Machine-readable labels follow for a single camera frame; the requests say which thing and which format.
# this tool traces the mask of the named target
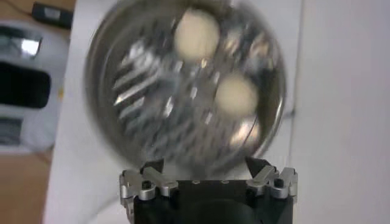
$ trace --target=dough ball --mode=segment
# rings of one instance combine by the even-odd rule
[[[241,74],[232,74],[219,84],[215,102],[231,116],[254,114],[258,102],[257,87]]]
[[[187,10],[177,25],[174,44],[186,61],[212,57],[219,41],[217,21],[201,10]]]

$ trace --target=white surface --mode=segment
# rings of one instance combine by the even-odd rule
[[[389,223],[390,1],[304,4],[296,223]]]
[[[118,203],[115,198],[111,203],[107,204],[102,211],[93,217],[88,224],[129,224],[127,219],[126,209]]]
[[[0,51],[0,61],[23,68],[43,71],[51,78],[49,99],[45,107],[33,109],[0,104],[0,117],[23,120],[20,133],[21,145],[0,145],[0,153],[19,154],[47,150],[54,145],[57,132],[61,107],[58,93],[63,88],[69,43],[61,35],[31,23],[2,20],[0,25],[31,30],[42,36],[41,46],[33,60],[13,57]]]
[[[88,117],[82,83],[93,32],[114,3],[115,0],[78,0],[76,4],[45,223],[86,223],[94,219],[102,206],[118,194],[118,175],[129,168],[110,153],[110,146]],[[285,59],[288,113],[293,107],[301,0],[258,0],[257,3]],[[288,161],[290,130],[291,120],[286,119],[265,155],[276,166],[282,167]]]

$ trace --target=wooden floor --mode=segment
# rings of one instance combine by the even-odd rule
[[[9,0],[31,12],[34,1],[73,10],[76,0]],[[38,24],[0,0],[0,19],[18,19]],[[69,36],[69,31],[45,26]],[[41,223],[48,184],[51,151],[24,156],[0,155],[0,223]]]

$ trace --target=motion blur bowl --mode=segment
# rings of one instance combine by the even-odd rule
[[[182,61],[173,46],[188,9],[213,15],[213,58]],[[115,152],[136,167],[162,159],[206,178],[260,157],[280,125],[285,73],[266,23],[245,2],[119,1],[96,31],[85,68],[88,107]],[[229,117],[214,103],[220,81],[239,71],[258,88],[256,114]]]

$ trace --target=white table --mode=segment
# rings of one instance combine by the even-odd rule
[[[113,200],[118,187],[112,183],[125,168],[103,150],[108,145],[87,113],[79,113],[87,109],[82,83],[74,79],[81,75],[88,43],[112,4],[77,2],[46,223],[86,223]],[[389,4],[303,4],[291,151],[281,153],[281,160],[288,158],[284,162],[299,172],[296,223],[388,223]]]

